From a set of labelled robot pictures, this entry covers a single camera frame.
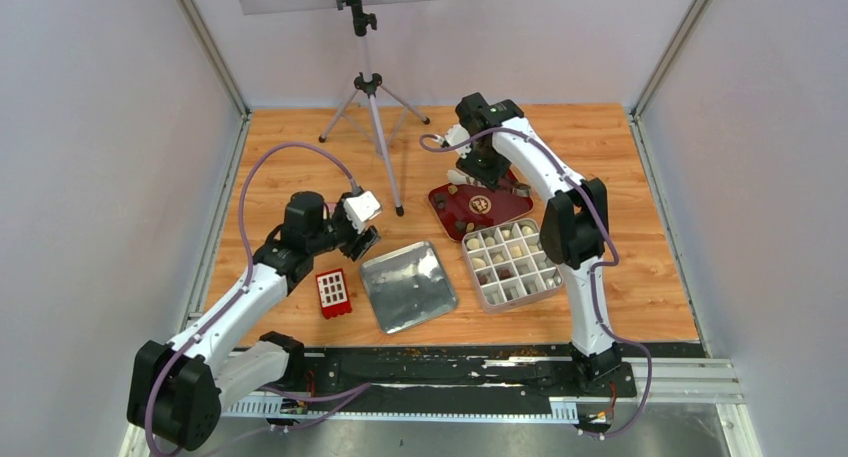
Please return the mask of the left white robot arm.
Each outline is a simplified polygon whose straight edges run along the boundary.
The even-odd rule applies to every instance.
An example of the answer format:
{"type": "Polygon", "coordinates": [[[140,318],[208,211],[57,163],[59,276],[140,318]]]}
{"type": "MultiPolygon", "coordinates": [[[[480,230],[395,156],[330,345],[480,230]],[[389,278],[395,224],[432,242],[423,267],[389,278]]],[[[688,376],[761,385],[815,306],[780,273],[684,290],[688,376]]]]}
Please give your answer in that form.
{"type": "Polygon", "coordinates": [[[150,441],[194,451],[211,436],[224,410],[265,384],[298,388],[306,377],[302,345],[277,332],[232,357],[258,320],[312,272],[316,256],[339,251],[352,261],[379,239],[374,194],[343,193],[327,210],[319,193],[293,194],[283,221],[249,254],[245,271],[197,321],[165,343],[150,340],[135,355],[127,420],[150,441]]]}

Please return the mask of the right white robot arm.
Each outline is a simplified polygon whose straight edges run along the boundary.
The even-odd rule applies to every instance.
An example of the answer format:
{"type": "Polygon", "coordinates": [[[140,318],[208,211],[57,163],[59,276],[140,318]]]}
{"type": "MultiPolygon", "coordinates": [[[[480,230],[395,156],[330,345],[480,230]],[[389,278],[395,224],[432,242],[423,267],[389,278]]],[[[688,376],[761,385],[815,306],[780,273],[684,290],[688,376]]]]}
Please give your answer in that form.
{"type": "Polygon", "coordinates": [[[525,187],[544,200],[540,243],[563,272],[572,313],[571,380],[584,394],[598,393],[621,363],[606,325],[601,269],[609,240],[605,184],[571,170],[511,100],[490,104],[473,93],[460,100],[455,112],[460,129],[448,143],[458,148],[461,174],[490,190],[518,190],[520,183],[506,176],[516,167],[525,187]]]}

